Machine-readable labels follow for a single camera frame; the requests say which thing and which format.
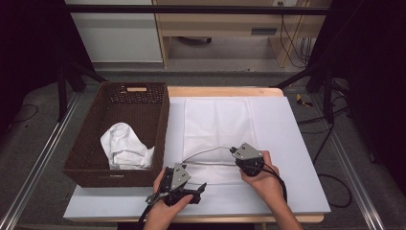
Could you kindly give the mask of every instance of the black curtain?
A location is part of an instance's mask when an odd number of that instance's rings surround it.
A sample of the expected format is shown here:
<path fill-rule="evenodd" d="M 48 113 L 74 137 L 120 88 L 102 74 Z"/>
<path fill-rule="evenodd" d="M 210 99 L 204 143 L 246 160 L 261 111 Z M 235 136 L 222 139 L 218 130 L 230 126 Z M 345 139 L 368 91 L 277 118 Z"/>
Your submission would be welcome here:
<path fill-rule="evenodd" d="M 56 81 L 63 61 L 94 71 L 71 14 L 41 7 L 46 4 L 65 2 L 0 1 L 0 134 L 29 92 Z"/>
<path fill-rule="evenodd" d="M 349 1 L 334 1 L 354 9 Z M 364 0 L 334 49 L 324 50 L 346 18 L 329 16 L 314 47 L 310 64 L 328 58 L 334 78 L 349 82 L 348 102 L 371 158 L 386 165 L 406 194 L 406 1 Z M 311 76 L 323 83 L 323 73 Z"/>

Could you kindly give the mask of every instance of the crumpled white towel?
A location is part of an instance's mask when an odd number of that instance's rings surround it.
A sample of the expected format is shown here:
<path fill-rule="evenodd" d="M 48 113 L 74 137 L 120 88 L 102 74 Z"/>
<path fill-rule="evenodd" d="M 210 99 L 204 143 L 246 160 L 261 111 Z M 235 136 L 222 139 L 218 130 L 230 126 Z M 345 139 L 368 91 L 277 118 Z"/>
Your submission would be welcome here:
<path fill-rule="evenodd" d="M 189 182 L 230 184 L 241 182 L 230 147 L 256 145 L 252 112 L 242 98 L 186 99 L 182 160 Z"/>
<path fill-rule="evenodd" d="M 110 170 L 145 170 L 150 168 L 154 147 L 147 149 L 126 123 L 113 125 L 101 137 Z"/>

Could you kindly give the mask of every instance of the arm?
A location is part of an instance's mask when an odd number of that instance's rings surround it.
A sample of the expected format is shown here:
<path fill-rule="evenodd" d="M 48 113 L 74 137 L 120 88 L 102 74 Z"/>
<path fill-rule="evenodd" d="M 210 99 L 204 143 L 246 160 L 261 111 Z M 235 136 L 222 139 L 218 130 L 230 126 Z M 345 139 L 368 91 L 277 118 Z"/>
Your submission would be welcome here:
<path fill-rule="evenodd" d="M 276 166 L 272 165 L 269 151 L 262 151 L 263 160 L 273 171 L 279 173 Z M 289 206 L 283 199 L 282 189 L 278 179 L 267 172 L 261 172 L 257 176 L 247 176 L 242 170 L 241 178 L 243 181 L 251 185 L 257 192 L 258 196 L 266 203 L 281 229 L 301 229 L 303 227 L 296 220 Z"/>
<path fill-rule="evenodd" d="M 165 169 L 161 170 L 161 173 L 159 173 L 153 182 L 154 192 L 157 192 L 164 173 Z M 168 207 L 163 200 L 156 202 L 147 215 L 144 230 L 166 230 L 176 215 L 189 204 L 192 198 L 193 195 L 186 195 L 175 205 L 170 207 Z"/>

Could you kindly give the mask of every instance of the wicker basket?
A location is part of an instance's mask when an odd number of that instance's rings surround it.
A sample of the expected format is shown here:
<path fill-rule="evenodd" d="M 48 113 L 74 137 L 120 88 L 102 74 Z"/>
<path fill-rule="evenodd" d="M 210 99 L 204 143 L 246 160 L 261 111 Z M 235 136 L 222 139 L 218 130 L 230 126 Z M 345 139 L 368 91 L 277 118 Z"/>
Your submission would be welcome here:
<path fill-rule="evenodd" d="M 81 187 L 148 187 L 162 170 L 169 116 L 163 82 L 103 82 L 62 171 Z M 117 123 L 129 124 L 148 149 L 147 170 L 110 170 L 102 135 Z"/>

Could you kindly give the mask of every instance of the black cable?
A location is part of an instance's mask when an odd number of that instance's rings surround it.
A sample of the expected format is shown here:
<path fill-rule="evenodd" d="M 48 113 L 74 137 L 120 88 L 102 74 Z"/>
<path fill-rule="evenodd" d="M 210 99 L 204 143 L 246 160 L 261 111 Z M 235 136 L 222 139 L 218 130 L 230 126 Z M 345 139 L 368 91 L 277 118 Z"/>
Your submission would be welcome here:
<path fill-rule="evenodd" d="M 28 118 L 25 118 L 25 119 L 21 119 L 21 120 L 17 120 L 17 121 L 12 121 L 12 122 L 11 122 L 12 124 L 28 121 L 28 120 L 30 120 L 31 118 L 33 118 L 33 117 L 38 113 L 38 106 L 36 106 L 35 104 L 26 103 L 26 104 L 23 104 L 22 106 L 32 106 L 32 107 L 34 107 L 34 108 L 35 108 L 34 114 L 32 114 L 31 116 L 29 116 Z"/>
<path fill-rule="evenodd" d="M 167 170 L 165 170 L 165 173 L 164 173 L 164 175 L 162 176 L 162 178 L 165 178 L 166 176 L 168 175 L 168 171 Z M 159 186 L 158 186 L 158 190 L 155 192 L 155 194 L 154 194 L 154 197 L 151 199 L 151 200 L 156 200 L 157 198 L 158 198 L 158 196 L 159 196 L 159 191 L 161 190 L 161 186 L 162 186 L 162 183 L 163 183 L 163 179 L 161 179 L 161 182 L 159 183 Z M 151 209 L 152 209 L 152 207 L 153 207 L 153 205 L 154 205 L 155 203 L 153 203 L 153 204 L 148 204 L 148 206 L 146 207 L 146 209 L 144 210 L 144 212 L 141 214 L 141 216 L 140 216 L 140 218 L 138 219 L 138 229 L 139 230 L 142 230 L 143 229 L 143 224 L 144 224 L 144 219 L 146 218 L 146 216 L 147 216 L 147 214 L 149 213 L 149 211 L 151 211 Z"/>
<path fill-rule="evenodd" d="M 351 193 L 350 188 L 346 185 L 346 183 L 344 183 L 339 178 L 337 178 L 335 176 L 332 176 L 332 175 L 329 175 L 329 174 L 320 173 L 320 174 L 317 174 L 317 175 L 319 177 L 328 177 L 328 178 L 331 178 L 333 180 L 336 180 L 337 182 L 342 184 L 344 186 L 344 188 L 346 188 L 347 192 L 349 193 L 349 200 L 347 201 L 347 203 L 340 205 L 340 204 L 334 204 L 334 203 L 331 203 L 331 202 L 327 201 L 329 205 L 331 205 L 333 207 L 336 207 L 336 208 L 348 208 L 351 205 L 351 203 L 352 203 L 352 193 Z"/>
<path fill-rule="evenodd" d="M 337 101 L 338 99 L 344 99 L 344 100 L 347 102 L 346 97 L 341 96 L 341 95 L 338 96 L 338 97 L 336 97 L 336 98 L 334 98 L 334 99 L 332 100 L 332 102 L 334 103 L 334 102 Z M 337 115 L 339 115 L 340 113 L 342 113 L 342 112 L 344 112 L 345 110 L 347 110 L 348 108 L 349 108 L 348 106 L 344 106 L 344 107 L 342 107 L 342 108 L 340 108 L 340 109 L 337 109 L 336 111 L 333 112 L 333 115 L 334 115 L 334 116 L 337 116 Z M 317 118 L 312 118 L 312 119 L 309 119 L 309 120 L 304 120 L 304 121 L 297 122 L 297 124 L 298 124 L 298 126 L 307 125 L 307 124 L 311 124 L 311 123 L 315 123 L 315 122 L 318 122 L 318 121 L 320 121 L 320 120 L 323 120 L 323 119 L 325 119 L 325 117 L 326 117 L 326 116 L 317 117 Z"/>
<path fill-rule="evenodd" d="M 310 50 L 311 50 L 311 38 L 308 37 L 303 37 L 301 41 L 301 49 L 300 49 L 300 59 L 305 63 L 305 65 L 308 65 L 308 61 L 310 59 Z"/>
<path fill-rule="evenodd" d="M 281 17 L 282 17 L 282 20 L 281 20 L 281 36 L 280 36 L 281 46 L 282 46 L 282 48 L 284 49 L 284 51 L 286 52 L 287 57 L 289 58 L 290 63 L 291 63 L 293 66 L 295 66 L 295 67 L 297 67 L 297 68 L 305 68 L 305 66 L 298 66 L 298 65 L 296 65 L 295 63 L 293 63 L 293 60 L 292 60 L 292 58 L 290 57 L 289 52 L 287 52 L 286 48 L 284 48 L 283 41 L 282 41 L 282 31 L 283 31 L 283 28 L 285 28 L 285 27 L 284 27 L 284 21 L 283 21 L 283 14 L 281 15 Z"/>
<path fill-rule="evenodd" d="M 312 160 L 313 165 L 316 164 L 317 158 L 319 158 L 320 152 L 322 152 L 322 149 L 323 149 L 323 147 L 325 146 L 325 144 L 326 144 L 326 142 L 327 142 L 327 140 L 328 140 L 328 137 L 329 137 L 329 135 L 331 134 L 333 128 L 334 128 L 334 123 L 331 124 L 331 127 L 329 128 L 329 131 L 328 131 L 328 134 L 327 134 L 325 140 L 323 140 L 323 143 L 322 143 L 322 145 L 319 147 L 319 150 L 317 151 L 316 156 L 313 158 L 313 160 Z"/>
<path fill-rule="evenodd" d="M 321 134 L 321 133 L 324 133 L 324 132 L 327 132 L 327 131 L 329 131 L 329 128 L 328 128 L 328 129 L 325 129 L 325 130 L 321 130 L 321 131 L 301 132 L 301 133 L 302 133 L 302 134 Z"/>
<path fill-rule="evenodd" d="M 245 166 L 245 167 L 248 168 L 248 169 L 261 170 L 261 171 L 264 171 L 266 173 L 270 173 L 270 174 L 274 175 L 281 184 L 282 193 L 283 193 L 283 199 L 287 203 L 287 191 L 286 191 L 286 185 L 284 184 L 284 181 L 281 179 L 281 177 L 270 166 L 268 166 L 267 164 L 264 164 L 264 165 L 267 166 L 269 168 L 269 170 L 266 170 L 264 168 L 254 167 L 254 166 Z"/>
<path fill-rule="evenodd" d="M 295 67 L 297 67 L 297 68 L 306 68 L 306 66 L 307 66 L 306 62 L 303 61 L 303 60 L 301 59 L 301 56 L 298 54 L 298 51 L 296 50 L 296 46 L 295 46 L 295 44 L 294 44 L 294 42 L 293 42 L 293 39 L 290 37 L 290 34 L 289 34 L 288 30 L 286 29 L 286 27 L 285 27 L 285 25 L 284 25 L 283 14 L 281 14 L 281 18 L 282 18 L 282 22 L 281 22 L 281 36 L 280 36 L 280 39 L 281 39 L 281 46 L 283 47 L 284 51 L 285 51 L 286 54 L 287 54 L 287 57 L 288 57 L 289 60 L 290 60 L 290 63 L 291 63 L 293 66 L 295 66 Z M 295 34 L 298 32 L 298 30 L 299 30 L 299 26 L 300 26 L 300 24 L 301 24 L 302 18 L 303 18 L 303 15 L 301 15 L 300 18 L 299 18 L 299 22 L 298 22 L 298 24 L 296 25 L 296 29 L 295 29 L 294 35 L 295 35 Z M 290 57 L 289 53 L 287 52 L 287 50 L 286 50 L 286 48 L 284 47 L 283 42 L 282 42 L 282 31 L 283 31 L 283 29 L 284 29 L 284 31 L 285 31 L 285 33 L 286 33 L 286 35 L 287 35 L 287 37 L 288 37 L 288 39 L 289 39 L 289 41 L 290 41 L 292 47 L 293 47 L 293 50 L 295 51 L 296 55 L 298 56 L 298 59 L 304 64 L 304 66 L 298 66 L 298 65 L 295 65 L 295 64 L 293 63 L 292 58 Z"/>

